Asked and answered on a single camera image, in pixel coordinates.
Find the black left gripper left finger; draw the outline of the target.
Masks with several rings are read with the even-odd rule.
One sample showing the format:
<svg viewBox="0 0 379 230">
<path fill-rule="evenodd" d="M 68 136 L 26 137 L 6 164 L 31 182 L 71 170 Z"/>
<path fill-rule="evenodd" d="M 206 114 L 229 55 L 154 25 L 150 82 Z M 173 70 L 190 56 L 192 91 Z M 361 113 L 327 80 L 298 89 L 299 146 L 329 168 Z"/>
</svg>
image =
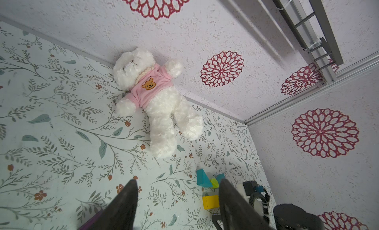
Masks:
<svg viewBox="0 0 379 230">
<path fill-rule="evenodd" d="M 138 203 L 136 180 L 130 180 L 104 209 L 84 223 L 80 230 L 132 230 Z"/>
</svg>

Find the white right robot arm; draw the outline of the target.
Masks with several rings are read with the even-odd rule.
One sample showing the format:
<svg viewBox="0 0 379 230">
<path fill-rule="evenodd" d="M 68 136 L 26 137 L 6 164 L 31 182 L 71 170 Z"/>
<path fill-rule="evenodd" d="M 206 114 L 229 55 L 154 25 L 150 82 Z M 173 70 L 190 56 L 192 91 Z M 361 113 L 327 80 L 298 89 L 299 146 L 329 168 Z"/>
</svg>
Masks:
<svg viewBox="0 0 379 230">
<path fill-rule="evenodd" d="M 256 181 L 243 182 L 239 188 L 226 179 L 219 186 L 220 214 L 212 216 L 217 230 L 324 230 L 320 217 L 293 204 L 279 204 L 269 213 L 271 197 Z"/>
</svg>

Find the teal triangle block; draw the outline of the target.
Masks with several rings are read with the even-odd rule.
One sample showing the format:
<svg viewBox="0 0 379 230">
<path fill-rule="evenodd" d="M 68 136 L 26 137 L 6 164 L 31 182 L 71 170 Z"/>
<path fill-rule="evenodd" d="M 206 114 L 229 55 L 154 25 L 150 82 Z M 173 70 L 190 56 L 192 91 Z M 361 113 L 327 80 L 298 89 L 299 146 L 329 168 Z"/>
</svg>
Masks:
<svg viewBox="0 0 379 230">
<path fill-rule="evenodd" d="M 224 173 L 218 174 L 218 175 L 216 176 L 216 180 L 217 180 L 218 184 L 220 184 L 221 181 L 222 181 L 224 178 L 225 178 Z"/>
<path fill-rule="evenodd" d="M 196 171 L 196 184 L 203 188 L 213 187 L 210 179 L 207 177 L 203 169 L 198 169 Z"/>
</svg>

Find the light green cylinder block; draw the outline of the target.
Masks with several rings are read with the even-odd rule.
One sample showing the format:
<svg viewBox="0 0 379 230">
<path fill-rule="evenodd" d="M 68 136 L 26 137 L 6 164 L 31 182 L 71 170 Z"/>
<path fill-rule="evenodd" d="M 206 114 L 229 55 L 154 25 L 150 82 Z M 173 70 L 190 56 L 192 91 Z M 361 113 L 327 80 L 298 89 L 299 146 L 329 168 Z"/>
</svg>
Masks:
<svg viewBox="0 0 379 230">
<path fill-rule="evenodd" d="M 219 188 L 219 182 L 216 178 L 212 178 L 210 180 L 210 183 L 211 183 L 211 188 L 212 189 L 218 189 Z"/>
</svg>

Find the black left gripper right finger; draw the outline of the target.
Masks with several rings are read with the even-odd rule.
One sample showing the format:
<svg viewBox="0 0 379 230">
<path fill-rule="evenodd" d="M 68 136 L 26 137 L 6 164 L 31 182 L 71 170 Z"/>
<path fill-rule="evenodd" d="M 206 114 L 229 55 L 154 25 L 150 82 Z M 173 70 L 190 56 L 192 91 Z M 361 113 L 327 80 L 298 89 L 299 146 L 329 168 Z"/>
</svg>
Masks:
<svg viewBox="0 0 379 230">
<path fill-rule="evenodd" d="M 219 186 L 219 203 L 223 230 L 270 230 L 261 217 L 226 179 Z"/>
</svg>

